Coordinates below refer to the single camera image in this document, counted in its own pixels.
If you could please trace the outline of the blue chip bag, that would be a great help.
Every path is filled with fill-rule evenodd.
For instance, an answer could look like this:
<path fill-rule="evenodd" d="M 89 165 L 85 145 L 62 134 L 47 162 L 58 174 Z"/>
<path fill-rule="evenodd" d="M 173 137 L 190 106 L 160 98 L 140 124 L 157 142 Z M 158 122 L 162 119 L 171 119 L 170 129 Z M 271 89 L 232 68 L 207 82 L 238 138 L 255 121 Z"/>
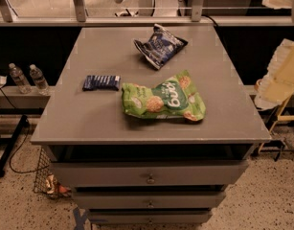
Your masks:
<path fill-rule="evenodd" d="M 175 36 L 159 24 L 153 26 L 153 34 L 147 42 L 141 42 L 138 39 L 134 39 L 133 42 L 137 50 L 156 70 L 160 70 L 188 45 L 187 40 Z"/>

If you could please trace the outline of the green rice chip bag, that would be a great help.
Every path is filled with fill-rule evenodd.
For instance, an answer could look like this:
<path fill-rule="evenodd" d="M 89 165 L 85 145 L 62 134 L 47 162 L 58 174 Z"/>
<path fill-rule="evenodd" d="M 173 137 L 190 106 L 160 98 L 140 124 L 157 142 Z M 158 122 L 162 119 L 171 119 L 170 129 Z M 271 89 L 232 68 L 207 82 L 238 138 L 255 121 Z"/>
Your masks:
<path fill-rule="evenodd" d="M 198 122 L 206 113 L 206 106 L 187 70 L 153 88 L 124 83 L 122 103 L 125 114 L 141 119 L 184 118 Z"/>

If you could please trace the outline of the grey drawer cabinet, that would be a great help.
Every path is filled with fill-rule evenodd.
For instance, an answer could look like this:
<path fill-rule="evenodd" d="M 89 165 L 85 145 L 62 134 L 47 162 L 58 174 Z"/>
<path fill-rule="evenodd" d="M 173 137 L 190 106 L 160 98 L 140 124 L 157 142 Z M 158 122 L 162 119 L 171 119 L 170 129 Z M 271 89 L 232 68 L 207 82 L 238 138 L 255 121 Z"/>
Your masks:
<path fill-rule="evenodd" d="M 215 29 L 172 31 L 188 45 L 154 70 L 133 42 L 149 39 L 150 26 L 82 29 L 34 131 L 57 180 L 98 225 L 208 220 L 254 146 L 270 138 Z M 206 106 L 199 122 L 136 118 L 123 112 L 120 92 L 82 90 L 89 75 L 153 87 L 184 70 Z"/>

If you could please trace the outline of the dark blue snack packet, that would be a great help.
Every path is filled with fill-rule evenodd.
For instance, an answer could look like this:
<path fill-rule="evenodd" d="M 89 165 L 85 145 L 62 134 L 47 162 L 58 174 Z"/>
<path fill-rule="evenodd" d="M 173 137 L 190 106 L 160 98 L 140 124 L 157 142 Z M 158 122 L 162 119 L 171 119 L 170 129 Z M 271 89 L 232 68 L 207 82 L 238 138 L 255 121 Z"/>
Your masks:
<path fill-rule="evenodd" d="M 111 75 L 89 75 L 85 78 L 83 83 L 83 91 L 94 90 L 115 90 L 118 91 L 120 87 L 120 76 Z"/>

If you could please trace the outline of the top drawer knob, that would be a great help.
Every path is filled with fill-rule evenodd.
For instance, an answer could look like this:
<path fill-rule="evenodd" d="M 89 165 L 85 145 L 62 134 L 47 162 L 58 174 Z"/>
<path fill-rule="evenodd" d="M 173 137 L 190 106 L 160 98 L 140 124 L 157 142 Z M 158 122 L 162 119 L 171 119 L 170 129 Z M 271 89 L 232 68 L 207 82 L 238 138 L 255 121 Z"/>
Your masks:
<path fill-rule="evenodd" d="M 147 184 L 154 184 L 155 183 L 155 179 L 153 178 L 153 175 L 150 174 L 148 177 L 147 177 Z"/>

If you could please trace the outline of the drawer knob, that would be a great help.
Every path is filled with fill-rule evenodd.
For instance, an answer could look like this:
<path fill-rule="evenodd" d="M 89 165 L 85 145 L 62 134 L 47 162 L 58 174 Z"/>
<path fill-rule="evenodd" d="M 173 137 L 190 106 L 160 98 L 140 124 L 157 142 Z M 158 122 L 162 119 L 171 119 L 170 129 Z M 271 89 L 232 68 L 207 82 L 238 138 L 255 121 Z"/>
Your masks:
<path fill-rule="evenodd" d="M 153 178 L 153 175 L 150 174 L 148 177 L 147 177 L 147 184 L 154 184 L 155 183 L 155 179 Z"/>
<path fill-rule="evenodd" d="M 152 201 L 150 201 L 150 202 L 147 204 L 147 207 L 148 207 L 148 209 L 152 209 L 152 208 L 154 208 L 154 205 L 153 205 Z"/>

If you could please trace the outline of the middle drawer knob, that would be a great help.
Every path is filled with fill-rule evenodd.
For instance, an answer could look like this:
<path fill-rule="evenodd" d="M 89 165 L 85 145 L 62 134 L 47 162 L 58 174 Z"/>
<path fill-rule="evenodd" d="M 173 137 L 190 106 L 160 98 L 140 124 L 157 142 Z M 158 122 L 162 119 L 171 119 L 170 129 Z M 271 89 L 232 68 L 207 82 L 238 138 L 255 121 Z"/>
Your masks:
<path fill-rule="evenodd" d="M 152 209 L 152 208 L 154 208 L 154 205 L 153 205 L 152 201 L 150 201 L 150 202 L 147 204 L 147 207 L 148 207 L 148 209 Z"/>

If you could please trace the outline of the right clear water bottle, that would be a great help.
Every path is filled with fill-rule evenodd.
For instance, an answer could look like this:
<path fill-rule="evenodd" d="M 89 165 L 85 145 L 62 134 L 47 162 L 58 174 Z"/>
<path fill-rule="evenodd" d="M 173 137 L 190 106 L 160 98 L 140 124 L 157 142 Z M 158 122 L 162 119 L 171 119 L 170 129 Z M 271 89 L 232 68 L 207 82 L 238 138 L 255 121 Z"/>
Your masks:
<path fill-rule="evenodd" d="M 34 85 L 41 95 L 48 96 L 50 94 L 49 84 L 46 81 L 42 71 L 34 64 L 30 65 L 30 76 L 34 81 Z"/>

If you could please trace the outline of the clear water bottle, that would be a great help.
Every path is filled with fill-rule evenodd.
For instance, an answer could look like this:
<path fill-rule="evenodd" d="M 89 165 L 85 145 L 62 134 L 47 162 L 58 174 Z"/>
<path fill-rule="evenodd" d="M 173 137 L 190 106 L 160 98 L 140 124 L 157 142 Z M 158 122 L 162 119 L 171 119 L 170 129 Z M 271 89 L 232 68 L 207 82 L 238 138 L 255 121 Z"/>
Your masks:
<path fill-rule="evenodd" d="M 49 84 L 46 81 L 42 71 L 34 64 L 30 65 L 30 76 L 34 81 L 34 85 L 41 95 L 48 96 L 50 94 Z"/>
<path fill-rule="evenodd" d="M 24 75 L 22 69 L 14 63 L 9 64 L 10 75 L 14 83 L 18 86 L 22 94 L 28 94 L 32 91 L 31 85 Z"/>

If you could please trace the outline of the left clear water bottle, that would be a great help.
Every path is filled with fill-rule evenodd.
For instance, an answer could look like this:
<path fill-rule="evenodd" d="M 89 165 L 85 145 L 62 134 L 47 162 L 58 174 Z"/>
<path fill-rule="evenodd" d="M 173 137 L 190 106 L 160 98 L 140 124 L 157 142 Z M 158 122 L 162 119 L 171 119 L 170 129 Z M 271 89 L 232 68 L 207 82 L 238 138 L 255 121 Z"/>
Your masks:
<path fill-rule="evenodd" d="M 14 83 L 18 86 L 22 94 L 28 94 L 32 91 L 31 85 L 24 75 L 22 69 L 14 63 L 9 64 L 10 75 Z"/>

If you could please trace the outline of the blue tape cross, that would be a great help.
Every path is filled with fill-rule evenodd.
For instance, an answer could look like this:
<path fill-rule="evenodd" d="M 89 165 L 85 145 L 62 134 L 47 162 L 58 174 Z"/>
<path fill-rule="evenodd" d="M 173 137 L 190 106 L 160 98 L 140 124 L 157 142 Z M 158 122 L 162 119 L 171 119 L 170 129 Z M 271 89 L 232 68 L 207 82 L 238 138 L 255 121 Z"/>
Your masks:
<path fill-rule="evenodd" d="M 89 224 L 87 222 L 87 214 L 79 207 L 73 210 L 73 216 L 75 220 L 74 230 L 89 230 Z"/>

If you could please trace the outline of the black metal floor bar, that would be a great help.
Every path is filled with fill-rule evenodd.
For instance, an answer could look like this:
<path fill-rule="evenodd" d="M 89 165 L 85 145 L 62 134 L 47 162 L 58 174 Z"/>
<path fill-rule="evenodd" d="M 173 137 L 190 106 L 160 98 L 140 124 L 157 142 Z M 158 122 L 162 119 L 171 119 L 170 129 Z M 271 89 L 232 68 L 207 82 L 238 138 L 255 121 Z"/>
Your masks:
<path fill-rule="evenodd" d="M 22 115 L 11 138 L 4 138 L 3 141 L 6 142 L 6 147 L 4 149 L 4 152 L 0 158 L 0 178 L 3 177 L 5 175 L 5 170 L 4 167 L 11 155 L 11 152 L 13 150 L 14 144 L 19 136 L 19 134 L 21 133 L 22 129 L 24 127 L 28 126 L 28 120 L 27 120 L 27 116 L 26 115 Z"/>

